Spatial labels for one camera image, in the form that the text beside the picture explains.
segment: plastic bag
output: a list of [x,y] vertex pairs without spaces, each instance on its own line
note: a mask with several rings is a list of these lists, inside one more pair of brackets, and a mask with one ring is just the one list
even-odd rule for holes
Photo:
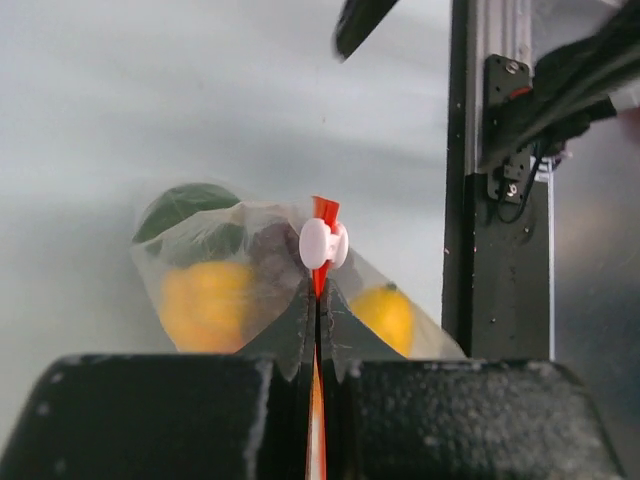
[[[288,307],[309,275],[298,233],[313,201],[259,202],[222,182],[147,192],[131,255],[182,352],[233,353]],[[356,316],[410,358],[464,358],[455,342],[353,249],[330,273]]]

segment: metal post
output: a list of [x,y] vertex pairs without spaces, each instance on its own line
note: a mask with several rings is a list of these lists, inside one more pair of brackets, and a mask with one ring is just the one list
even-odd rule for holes
[[506,224],[479,167],[492,54],[531,65],[531,0],[452,3],[442,324],[473,357],[549,358],[549,185]]

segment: black bracket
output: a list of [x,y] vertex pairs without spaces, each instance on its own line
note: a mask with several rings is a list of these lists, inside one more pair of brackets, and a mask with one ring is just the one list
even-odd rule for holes
[[[489,138],[499,127],[498,112],[512,95],[531,86],[529,67],[500,55],[491,55],[484,66],[484,136]],[[508,158],[486,158],[487,165],[500,165],[488,172],[489,198],[512,204],[523,199],[524,186],[531,171],[531,147],[519,149]]]

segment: black metal frame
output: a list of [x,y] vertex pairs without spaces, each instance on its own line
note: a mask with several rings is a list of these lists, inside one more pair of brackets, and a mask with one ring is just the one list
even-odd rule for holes
[[[490,175],[467,171],[467,111],[474,108],[467,77],[475,75],[468,65],[476,54],[469,22],[478,3],[454,0],[452,7],[442,325],[474,358],[546,359],[552,327],[548,184],[536,182],[522,218],[506,224],[487,193]],[[517,77],[505,71],[503,81],[512,81],[510,75]],[[485,77],[485,103],[493,81]]]

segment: yellow fruit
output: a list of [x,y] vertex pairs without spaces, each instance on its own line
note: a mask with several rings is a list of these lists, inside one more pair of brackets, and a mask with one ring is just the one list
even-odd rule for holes
[[159,311],[167,335],[185,352],[232,353],[242,348],[251,282],[251,268],[232,262],[168,272]]
[[365,290],[349,303],[362,323],[405,357],[413,344],[414,316],[411,301],[395,285]]

